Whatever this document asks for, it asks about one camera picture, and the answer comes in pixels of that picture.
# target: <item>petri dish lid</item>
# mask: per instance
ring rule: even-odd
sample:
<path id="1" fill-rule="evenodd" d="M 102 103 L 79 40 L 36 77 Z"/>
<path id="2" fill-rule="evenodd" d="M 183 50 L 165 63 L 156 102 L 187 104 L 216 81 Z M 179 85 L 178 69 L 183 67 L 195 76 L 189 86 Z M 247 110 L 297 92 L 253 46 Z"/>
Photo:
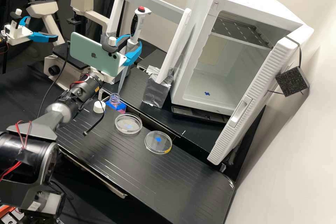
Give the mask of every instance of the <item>petri dish lid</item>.
<path id="1" fill-rule="evenodd" d="M 172 149 L 172 140 L 161 131 L 151 131 L 145 137 L 145 145 L 148 150 L 156 154 L 166 154 Z"/>
<path id="2" fill-rule="evenodd" d="M 131 113 L 118 115 L 114 121 L 114 124 L 121 133 L 127 135 L 138 133 L 142 128 L 141 119 Z"/>

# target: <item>black foam block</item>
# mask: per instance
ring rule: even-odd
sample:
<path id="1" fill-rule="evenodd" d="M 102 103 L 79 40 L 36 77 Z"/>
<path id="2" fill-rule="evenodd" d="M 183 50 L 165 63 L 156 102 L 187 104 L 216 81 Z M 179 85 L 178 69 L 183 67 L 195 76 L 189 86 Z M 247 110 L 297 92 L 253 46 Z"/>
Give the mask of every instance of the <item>black foam block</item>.
<path id="1" fill-rule="evenodd" d="M 286 97 L 309 87 L 309 82 L 298 66 L 277 75 L 275 79 Z"/>

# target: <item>red wire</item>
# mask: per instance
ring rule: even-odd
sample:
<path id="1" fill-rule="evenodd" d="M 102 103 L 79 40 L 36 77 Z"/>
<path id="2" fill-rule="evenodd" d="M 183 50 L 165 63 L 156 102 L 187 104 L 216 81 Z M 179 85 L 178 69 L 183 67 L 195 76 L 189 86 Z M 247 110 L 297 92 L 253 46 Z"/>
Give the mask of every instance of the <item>red wire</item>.
<path id="1" fill-rule="evenodd" d="M 90 77 L 88 74 L 83 73 L 83 74 L 80 75 L 80 78 L 81 78 L 82 76 L 84 76 L 84 75 L 86 75 L 88 78 Z M 86 81 L 88 80 L 88 78 L 86 78 L 86 80 L 80 80 L 80 81 L 78 80 L 78 81 L 72 82 L 72 83 L 70 84 L 70 88 L 72 87 L 73 84 L 80 84 L 80 83 L 84 83 L 84 82 L 86 82 Z"/>
<path id="2" fill-rule="evenodd" d="M 4 51 L 4 52 L 0 52 L 0 54 L 4 54 L 4 53 L 6 53 L 8 51 L 9 47 L 8 47 L 8 43 L 7 42 L 6 42 L 6 46 L 7 46 L 7 50 Z"/>
<path id="3" fill-rule="evenodd" d="M 20 129 L 19 129 L 19 123 L 21 123 L 23 121 L 18 121 L 16 124 L 15 124 L 15 128 L 16 128 L 16 131 L 17 133 L 19 134 L 19 137 L 20 137 L 20 140 L 21 140 L 21 143 L 22 143 L 22 148 L 24 149 L 25 148 L 25 145 L 23 143 L 23 138 L 21 136 L 21 132 L 20 132 Z"/>
<path id="4" fill-rule="evenodd" d="M 26 138 L 25 138 L 25 143 L 23 144 L 23 138 L 22 138 L 22 135 L 21 135 L 21 132 L 20 132 L 20 129 L 19 129 L 19 123 L 22 123 L 23 121 L 18 121 L 16 124 L 15 124 L 15 127 L 16 127 L 16 131 L 17 133 L 19 134 L 20 136 L 20 140 L 21 140 L 21 143 L 22 143 L 22 148 L 23 149 L 26 149 L 27 147 L 27 140 L 28 140 L 28 135 L 29 135 L 29 132 L 30 132 L 30 128 L 32 126 L 32 122 L 29 121 L 29 127 L 28 127 L 28 132 L 26 134 Z M 1 175 L 0 175 L 0 182 L 3 180 L 3 178 L 11 173 L 12 171 L 14 171 L 16 168 L 18 168 L 20 165 L 22 164 L 22 162 L 18 161 L 15 165 L 13 165 L 12 167 L 9 167 L 8 169 L 6 169 Z"/>

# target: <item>black table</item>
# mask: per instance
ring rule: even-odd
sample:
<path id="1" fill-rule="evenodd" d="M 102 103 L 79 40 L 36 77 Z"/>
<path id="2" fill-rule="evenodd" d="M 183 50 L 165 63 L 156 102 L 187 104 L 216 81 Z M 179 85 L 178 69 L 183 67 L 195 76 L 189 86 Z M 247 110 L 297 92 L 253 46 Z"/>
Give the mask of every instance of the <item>black table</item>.
<path id="1" fill-rule="evenodd" d="M 32 67 L 0 76 L 1 129 L 34 119 L 50 83 Z M 60 93 L 60 88 L 53 87 L 44 107 Z M 99 116 L 91 109 L 88 105 L 89 112 L 83 111 L 57 131 L 63 152 L 171 223 L 223 222 L 234 191 L 230 179 L 176 145 L 165 155 L 149 152 L 143 143 L 149 130 L 143 127 L 137 135 L 122 135 L 114 128 L 118 113 L 109 108 L 104 120 L 84 138 L 82 132 Z"/>
<path id="2" fill-rule="evenodd" d="M 174 115 L 171 111 L 172 104 L 169 95 L 162 109 L 143 103 L 142 97 L 148 77 L 147 73 L 137 68 L 132 68 L 120 91 L 121 99 L 128 106 L 141 111 L 151 119 L 169 128 L 179 137 L 184 137 L 207 153 L 210 153 L 224 128 L 224 124 L 208 123 L 198 119 Z M 119 83 L 113 85 L 105 83 L 103 88 L 109 93 L 115 93 L 118 91 L 118 85 Z"/>

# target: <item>white cap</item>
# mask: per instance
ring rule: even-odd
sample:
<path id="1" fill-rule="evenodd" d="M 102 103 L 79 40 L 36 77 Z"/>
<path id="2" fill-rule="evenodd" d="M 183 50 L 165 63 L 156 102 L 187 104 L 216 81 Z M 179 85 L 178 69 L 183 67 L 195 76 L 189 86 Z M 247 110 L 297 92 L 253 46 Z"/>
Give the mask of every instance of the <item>white cap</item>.
<path id="1" fill-rule="evenodd" d="M 18 16 L 21 16 L 22 10 L 21 9 L 16 9 L 15 14 L 18 15 Z"/>
<path id="2" fill-rule="evenodd" d="M 93 105 L 93 111 L 96 112 L 97 114 L 101 114 L 105 111 L 105 107 L 106 107 L 105 102 L 96 101 Z"/>
<path id="3" fill-rule="evenodd" d="M 116 44 L 117 44 L 117 39 L 116 39 L 116 37 L 109 37 L 109 38 L 108 38 L 108 44 L 109 44 L 110 46 L 116 46 Z"/>

